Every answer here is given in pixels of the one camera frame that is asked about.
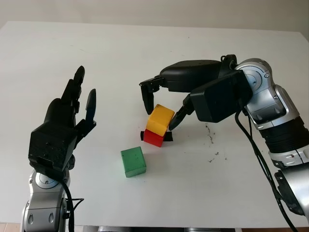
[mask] white table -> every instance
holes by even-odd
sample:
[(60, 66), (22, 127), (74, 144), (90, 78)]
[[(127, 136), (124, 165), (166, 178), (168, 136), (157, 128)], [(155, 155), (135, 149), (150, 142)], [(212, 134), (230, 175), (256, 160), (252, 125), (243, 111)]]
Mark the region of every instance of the white table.
[[(78, 145), (70, 172), (79, 225), (287, 227), (251, 145), (233, 116), (209, 123), (187, 116), (162, 148), (140, 140), (147, 114), (139, 82), (186, 59), (262, 58), (309, 123), (309, 44), (296, 32), (9, 22), (0, 30), (0, 221), (19, 222), (29, 197), (30, 133), (51, 100), (84, 65), (79, 121), (97, 89), (97, 127)], [(155, 103), (174, 111), (185, 93), (161, 89)], [(247, 125), (247, 119), (241, 121)], [(274, 173), (264, 140), (254, 132)], [(147, 172), (126, 178), (120, 151), (141, 146)], [(296, 226), (305, 217), (288, 211)]]

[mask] wire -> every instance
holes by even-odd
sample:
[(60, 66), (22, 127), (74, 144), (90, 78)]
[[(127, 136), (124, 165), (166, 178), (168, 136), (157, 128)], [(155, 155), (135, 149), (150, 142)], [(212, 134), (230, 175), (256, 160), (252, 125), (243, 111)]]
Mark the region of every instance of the wire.
[(249, 128), (250, 128), (250, 137), (252, 138), (252, 125), (251, 125), (251, 120), (250, 120), (249, 115), (248, 115), (248, 121), (249, 121)]
[(250, 118), (249, 118), (249, 126), (250, 126), (250, 134), (247, 132), (247, 130), (244, 128), (244, 126), (240, 123), (239, 121), (239, 114), (240, 114), (240, 111), (236, 112), (235, 114), (235, 121), (237, 123), (237, 125), (239, 126), (239, 128), (244, 132), (244, 134), (247, 136), (247, 138), (249, 139), (251, 145), (252, 145), (252, 148), (254, 150), (254, 153), (259, 161), (259, 164), (267, 178), (267, 180), (269, 181), (270, 183), (270, 186), (272, 188), (272, 191), (274, 193), (274, 196), (276, 198), (276, 201), (277, 201), (277, 204), (279, 206), (279, 209), (284, 217), (284, 219), (286, 220), (286, 222), (288, 223), (288, 225), (290, 226), (291, 230), (293, 232), (298, 232), (297, 229), (295, 228), (295, 226), (293, 225), (293, 223), (291, 222), (291, 220), (289, 219), (288, 215), (286, 214), (284, 208), (283, 208), (283, 205), (281, 203), (281, 200), (283, 200), (281, 194), (278, 192), (277, 188), (276, 188), (276, 185), (275, 185), (275, 182), (272, 178), (272, 175), (271, 175), (271, 172), (268, 168), (268, 165), (267, 163), (265, 162), (264, 160), (264, 157), (262, 156), (260, 150), (258, 149), (256, 143), (254, 142), (253, 138), (252, 138), (252, 127), (251, 127), (251, 121), (250, 121)]
[(79, 201), (78, 203), (76, 203), (76, 205), (74, 206), (73, 210), (75, 210), (77, 208), (77, 206), (83, 202), (83, 200), (85, 200), (84, 198), (75, 198), (72, 199), (73, 201)]
[(69, 217), (69, 232), (74, 232), (74, 207), (73, 207), (73, 200), (70, 193), (70, 190), (67, 186), (67, 184), (61, 180), (60, 184), (62, 185), (64, 191), (66, 192), (66, 195), (68, 197), (68, 210), (70, 211), (70, 217)]

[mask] cube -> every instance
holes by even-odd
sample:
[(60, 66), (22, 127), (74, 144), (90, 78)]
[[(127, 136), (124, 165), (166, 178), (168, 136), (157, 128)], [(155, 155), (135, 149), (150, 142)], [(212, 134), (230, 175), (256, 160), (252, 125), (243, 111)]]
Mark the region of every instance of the cube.
[(156, 105), (148, 118), (146, 129), (163, 137), (174, 113), (174, 111), (162, 105)]
[(126, 177), (132, 177), (146, 172), (146, 163), (140, 146), (121, 151), (121, 157), (124, 163)]
[(157, 135), (150, 130), (145, 130), (144, 132), (144, 142), (161, 147), (163, 144), (164, 136)]

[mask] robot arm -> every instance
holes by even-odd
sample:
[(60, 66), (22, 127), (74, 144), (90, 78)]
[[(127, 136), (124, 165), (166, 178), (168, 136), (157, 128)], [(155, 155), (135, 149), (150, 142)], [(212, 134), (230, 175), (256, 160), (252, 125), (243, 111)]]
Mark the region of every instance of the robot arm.
[(83, 79), (81, 66), (61, 99), (50, 103), (44, 123), (31, 133), (28, 159), (34, 171), (29, 177), (30, 198), (23, 210), (21, 232), (64, 232), (66, 219), (69, 231), (74, 231), (75, 208), (68, 188), (69, 170), (75, 164), (72, 153), (96, 126), (95, 89), (89, 93), (86, 118), (75, 123)]
[(287, 92), (274, 84), (267, 62), (253, 58), (237, 65), (235, 55), (223, 56), (221, 61), (181, 61), (140, 86), (148, 114), (159, 86), (189, 92), (170, 130), (194, 111), (200, 121), (219, 122), (242, 110), (265, 139), (274, 165), (280, 168), (275, 177), (281, 194), (272, 186), (277, 201), (284, 200), (290, 211), (304, 215), (309, 222), (309, 132)]

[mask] red block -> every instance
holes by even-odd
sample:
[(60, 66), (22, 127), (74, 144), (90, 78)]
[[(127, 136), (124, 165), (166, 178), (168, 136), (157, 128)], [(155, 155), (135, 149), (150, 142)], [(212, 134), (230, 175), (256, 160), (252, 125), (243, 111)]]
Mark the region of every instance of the red block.
[(163, 144), (164, 137), (151, 132), (150, 130), (145, 130), (144, 132), (144, 142), (147, 142), (149, 144), (161, 147)]

